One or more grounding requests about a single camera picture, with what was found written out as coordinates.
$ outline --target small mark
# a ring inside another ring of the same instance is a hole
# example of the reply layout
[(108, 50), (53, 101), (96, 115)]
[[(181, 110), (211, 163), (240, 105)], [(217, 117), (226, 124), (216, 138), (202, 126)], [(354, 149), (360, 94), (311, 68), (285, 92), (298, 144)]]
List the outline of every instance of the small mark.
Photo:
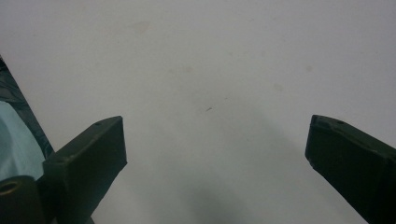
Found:
[(275, 83), (274, 84), (274, 89), (275, 91), (283, 91), (283, 86), (280, 84)]
[(184, 67), (184, 68), (183, 68), (183, 72), (185, 72), (185, 73), (190, 73), (190, 72), (192, 72), (192, 67), (191, 67), (191, 66), (186, 66), (186, 67)]
[(150, 24), (151, 24), (150, 21), (140, 21), (133, 23), (132, 25), (130, 25), (130, 27), (133, 30), (135, 30), (138, 34), (142, 35), (148, 30)]
[(306, 72), (311, 72), (312, 71), (312, 66), (311, 65), (307, 65), (305, 67)]

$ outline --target white backdrop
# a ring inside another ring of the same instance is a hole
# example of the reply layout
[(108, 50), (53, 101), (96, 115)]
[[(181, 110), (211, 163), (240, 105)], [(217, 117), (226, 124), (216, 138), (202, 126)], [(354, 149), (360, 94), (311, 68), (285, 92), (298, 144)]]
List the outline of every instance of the white backdrop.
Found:
[(54, 148), (122, 115), (96, 223), (365, 223), (304, 158), (313, 114), (396, 147), (394, 0), (3, 0)]

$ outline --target white surface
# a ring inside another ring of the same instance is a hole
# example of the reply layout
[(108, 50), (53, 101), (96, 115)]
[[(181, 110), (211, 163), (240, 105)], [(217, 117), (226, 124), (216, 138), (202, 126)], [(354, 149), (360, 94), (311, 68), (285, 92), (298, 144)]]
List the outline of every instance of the white surface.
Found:
[(396, 147), (396, 2), (0, 3), (0, 53), (60, 148), (122, 115), (96, 223), (364, 223), (304, 158), (312, 114)]

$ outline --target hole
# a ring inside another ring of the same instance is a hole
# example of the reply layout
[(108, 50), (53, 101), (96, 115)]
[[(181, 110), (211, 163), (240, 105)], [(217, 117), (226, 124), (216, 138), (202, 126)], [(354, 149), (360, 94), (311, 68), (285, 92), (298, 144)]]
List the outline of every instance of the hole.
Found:
[(18, 183), (11, 182), (6, 183), (4, 186), (0, 187), (0, 194), (6, 194), (14, 190), (18, 186)]

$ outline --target black plastic tab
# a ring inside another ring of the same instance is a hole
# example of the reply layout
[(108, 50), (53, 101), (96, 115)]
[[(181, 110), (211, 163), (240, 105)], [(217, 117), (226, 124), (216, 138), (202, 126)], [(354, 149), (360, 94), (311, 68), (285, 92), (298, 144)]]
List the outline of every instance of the black plastic tab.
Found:
[(305, 156), (369, 223), (395, 223), (395, 148), (341, 120), (314, 115)]
[(58, 223), (85, 223), (126, 163), (122, 117), (96, 122), (44, 161)]

